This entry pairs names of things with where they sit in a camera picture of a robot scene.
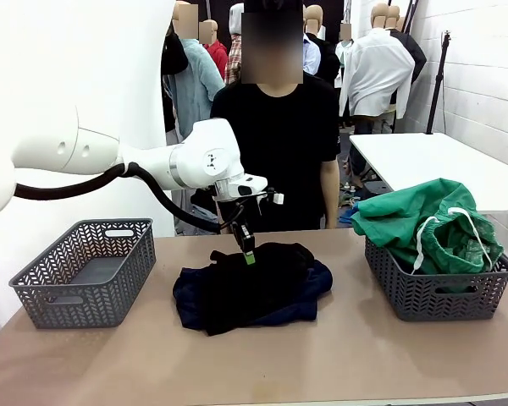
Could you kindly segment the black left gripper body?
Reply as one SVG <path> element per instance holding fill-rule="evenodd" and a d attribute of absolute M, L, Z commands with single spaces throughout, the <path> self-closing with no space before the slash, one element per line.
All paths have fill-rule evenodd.
<path fill-rule="evenodd" d="M 220 230 L 221 234 L 233 233 L 231 221 L 235 220 L 240 225 L 245 225 L 250 234 L 255 233 L 256 222 L 259 218 L 257 199 L 254 197 L 217 203 L 218 220 L 225 224 Z"/>

